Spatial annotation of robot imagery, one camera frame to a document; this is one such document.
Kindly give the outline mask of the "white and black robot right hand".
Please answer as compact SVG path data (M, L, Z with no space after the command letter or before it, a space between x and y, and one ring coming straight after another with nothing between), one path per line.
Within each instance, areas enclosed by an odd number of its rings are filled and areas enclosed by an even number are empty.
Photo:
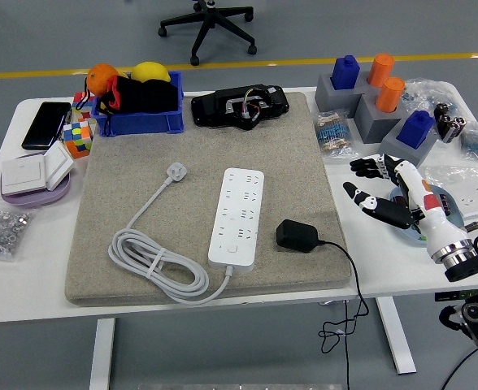
M427 238L428 255L447 268L476 256L471 239L446 217L443 206L416 166L407 160L387 154L373 154L350 162L359 177L392 181L402 191L406 204L374 197L345 182L344 190L367 215L397 228L415 225Z

